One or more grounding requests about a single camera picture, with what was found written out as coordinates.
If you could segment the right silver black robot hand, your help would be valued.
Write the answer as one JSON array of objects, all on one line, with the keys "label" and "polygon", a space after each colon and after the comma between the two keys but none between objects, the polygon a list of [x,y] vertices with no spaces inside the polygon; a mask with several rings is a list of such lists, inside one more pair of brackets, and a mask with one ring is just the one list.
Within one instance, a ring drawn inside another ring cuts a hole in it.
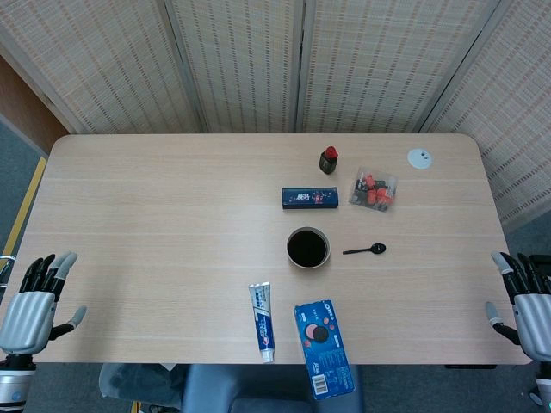
[{"label": "right silver black robot hand", "polygon": [[550,256],[494,251],[491,257],[508,294],[516,326],[504,324],[491,302],[485,304],[489,324],[522,348],[533,361],[550,361]]}]

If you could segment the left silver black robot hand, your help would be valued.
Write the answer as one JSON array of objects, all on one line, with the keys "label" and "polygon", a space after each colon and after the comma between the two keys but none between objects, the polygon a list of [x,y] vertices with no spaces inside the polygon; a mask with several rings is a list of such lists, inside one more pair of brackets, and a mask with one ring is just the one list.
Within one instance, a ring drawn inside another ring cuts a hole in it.
[{"label": "left silver black robot hand", "polygon": [[82,323],[87,312],[84,305],[68,322],[53,324],[61,293],[76,261],[77,254],[69,251],[61,256],[39,258],[28,267],[1,326],[1,350],[5,354],[38,354],[50,341]]}]

